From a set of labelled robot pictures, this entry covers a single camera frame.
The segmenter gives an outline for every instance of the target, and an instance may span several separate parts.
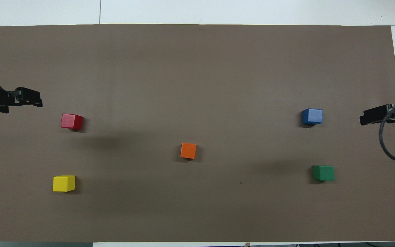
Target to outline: cube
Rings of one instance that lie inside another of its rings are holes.
[[[334,181],[332,166],[313,166],[313,178],[319,181]]]
[[[323,122],[323,110],[307,108],[303,111],[303,124],[318,125]]]
[[[182,143],[181,157],[182,158],[195,158],[196,156],[196,144]]]
[[[82,128],[83,117],[76,114],[62,114],[61,128],[79,131]]]
[[[75,189],[74,175],[61,175],[53,178],[53,191],[68,192]]]

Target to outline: yellow cube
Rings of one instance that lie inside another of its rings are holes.
[[[75,176],[62,175],[53,178],[53,191],[68,192],[75,189]]]

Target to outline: blue cube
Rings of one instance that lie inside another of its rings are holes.
[[[303,124],[318,125],[323,122],[323,110],[307,108],[303,111]]]

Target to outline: red cube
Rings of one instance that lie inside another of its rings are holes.
[[[83,117],[76,114],[62,114],[61,127],[79,131],[82,128]]]

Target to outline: white tabletop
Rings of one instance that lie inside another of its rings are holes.
[[[0,26],[100,23],[390,25],[395,52],[395,0],[0,0]],[[94,246],[185,247],[245,244],[94,243]],[[251,243],[263,244],[300,242]]]

